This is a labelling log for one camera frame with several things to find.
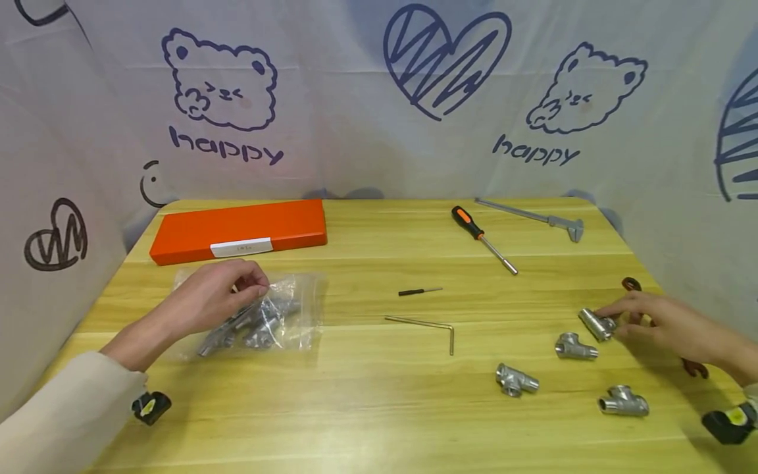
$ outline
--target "tee fitting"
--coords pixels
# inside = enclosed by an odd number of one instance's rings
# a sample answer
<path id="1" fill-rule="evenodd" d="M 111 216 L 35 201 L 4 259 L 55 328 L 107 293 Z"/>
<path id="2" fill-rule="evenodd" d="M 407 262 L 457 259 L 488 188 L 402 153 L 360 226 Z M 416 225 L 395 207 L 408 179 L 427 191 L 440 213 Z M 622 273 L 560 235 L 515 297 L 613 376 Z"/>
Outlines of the tee fitting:
<path id="1" fill-rule="evenodd" d="M 647 416 L 650 413 L 647 400 L 633 394 L 628 385 L 614 385 L 608 389 L 608 395 L 597 399 L 600 411 L 607 415 Z"/>
<path id="2" fill-rule="evenodd" d="M 556 341 L 556 354 L 561 359 L 597 359 L 597 348 L 579 342 L 575 332 L 564 332 Z"/>
<path id="3" fill-rule="evenodd" d="M 534 393 L 540 388 L 540 381 L 505 364 L 497 366 L 495 381 L 509 397 L 520 397 L 523 391 Z"/>
<path id="4" fill-rule="evenodd" d="M 601 318 L 588 308 L 579 310 L 579 319 L 587 326 L 597 342 L 609 340 L 616 329 L 616 322 L 612 318 Z"/>

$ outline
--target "person's left hand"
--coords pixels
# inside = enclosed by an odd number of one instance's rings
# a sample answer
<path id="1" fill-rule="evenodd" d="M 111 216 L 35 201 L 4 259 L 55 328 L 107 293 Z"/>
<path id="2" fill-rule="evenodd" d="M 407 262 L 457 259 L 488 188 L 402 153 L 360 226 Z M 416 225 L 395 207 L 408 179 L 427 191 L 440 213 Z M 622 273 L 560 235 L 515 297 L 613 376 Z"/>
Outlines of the person's left hand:
<path id="1" fill-rule="evenodd" d="M 250 260 L 225 260 L 191 274 L 146 318 L 159 321 L 174 340 L 219 326 L 268 291 L 268 278 Z M 232 286 L 237 292 L 232 293 Z"/>

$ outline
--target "wrench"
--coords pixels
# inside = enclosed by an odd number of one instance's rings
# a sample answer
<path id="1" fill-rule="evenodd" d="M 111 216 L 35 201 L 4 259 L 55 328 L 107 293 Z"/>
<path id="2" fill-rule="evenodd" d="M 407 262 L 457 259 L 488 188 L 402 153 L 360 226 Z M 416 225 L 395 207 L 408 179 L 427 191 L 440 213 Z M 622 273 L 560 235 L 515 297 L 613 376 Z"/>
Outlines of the wrench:
<path id="1" fill-rule="evenodd" d="M 642 291 L 642 285 L 640 282 L 632 277 L 626 277 L 621 280 L 621 286 L 623 286 L 627 291 Z M 656 323 L 652 320 L 650 321 L 650 327 L 656 327 Z M 695 362 L 693 360 L 685 359 L 682 357 L 681 366 L 685 371 L 687 371 L 690 377 L 697 377 L 697 373 L 700 373 L 700 377 L 708 378 L 708 368 L 699 362 Z"/>
<path id="2" fill-rule="evenodd" d="M 584 222 L 581 219 L 572 221 L 570 219 L 564 219 L 556 217 L 555 215 L 541 215 L 534 212 L 522 211 L 511 206 L 505 206 L 498 204 L 497 202 L 485 201 L 484 199 L 475 198 L 474 202 L 483 206 L 491 207 L 492 209 L 499 209 L 501 211 L 510 212 L 511 214 L 520 215 L 521 217 L 527 217 L 534 219 L 535 221 L 545 222 L 550 227 L 558 227 L 566 229 L 568 231 L 568 238 L 571 242 L 578 242 L 581 239 L 581 235 L 584 233 Z"/>

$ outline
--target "black screwdriver handle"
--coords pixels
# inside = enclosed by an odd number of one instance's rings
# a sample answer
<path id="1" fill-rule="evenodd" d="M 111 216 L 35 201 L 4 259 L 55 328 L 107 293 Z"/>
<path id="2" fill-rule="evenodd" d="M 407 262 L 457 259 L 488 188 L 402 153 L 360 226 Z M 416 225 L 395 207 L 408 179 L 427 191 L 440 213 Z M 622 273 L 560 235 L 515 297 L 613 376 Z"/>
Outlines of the black screwdriver handle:
<path id="1" fill-rule="evenodd" d="M 472 218 L 471 214 L 466 212 L 461 206 L 454 207 L 451 212 L 453 214 L 453 219 L 458 222 L 459 226 L 466 229 L 474 239 L 481 239 L 481 236 L 484 235 L 484 231 L 474 223 L 474 218 Z"/>
<path id="2" fill-rule="evenodd" d="M 399 297 L 407 297 L 409 294 L 419 294 L 419 293 L 424 293 L 424 289 L 422 288 L 422 289 L 419 289 L 419 290 L 398 291 L 397 292 L 397 296 L 399 296 Z"/>

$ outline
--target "finger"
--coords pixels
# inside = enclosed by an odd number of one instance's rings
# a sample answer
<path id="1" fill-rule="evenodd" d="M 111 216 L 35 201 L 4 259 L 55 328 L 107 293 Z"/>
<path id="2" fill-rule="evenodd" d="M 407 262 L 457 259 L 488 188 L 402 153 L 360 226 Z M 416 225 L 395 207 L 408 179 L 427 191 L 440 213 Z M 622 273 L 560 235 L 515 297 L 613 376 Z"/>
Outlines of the finger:
<path id="1" fill-rule="evenodd" d="M 595 314 L 605 318 L 608 316 L 618 316 L 624 312 L 649 313 L 649 308 L 650 295 L 641 291 L 629 291 L 623 298 L 619 298 L 608 306 L 595 311 Z"/>
<path id="2" fill-rule="evenodd" d="M 633 312 L 629 314 L 629 324 L 631 325 L 638 325 L 642 323 L 642 313 L 641 312 Z"/>
<path id="3" fill-rule="evenodd" d="M 639 340 L 652 340 L 654 333 L 653 328 L 640 325 L 623 325 L 616 330 L 615 335 L 619 339 L 639 339 Z"/>
<path id="4" fill-rule="evenodd" d="M 268 286 L 258 284 L 258 282 L 254 281 L 253 277 L 250 276 L 240 277 L 237 281 L 234 282 L 234 286 L 237 288 L 237 291 L 246 290 L 247 288 L 251 287 L 262 288 L 261 296 L 265 295 L 268 292 Z"/>
<path id="5" fill-rule="evenodd" d="M 252 304 L 253 301 L 266 294 L 268 288 L 259 285 L 247 287 L 244 290 L 237 291 L 234 294 L 229 295 L 229 301 L 234 307 L 234 311 Z"/>
<path id="6" fill-rule="evenodd" d="M 243 259 L 227 260 L 227 262 L 231 272 L 230 276 L 232 277 L 233 281 L 236 282 L 237 280 L 243 278 L 243 282 L 247 283 L 248 285 L 258 284 L 265 287 L 270 285 L 268 282 L 268 277 L 257 262 Z"/>

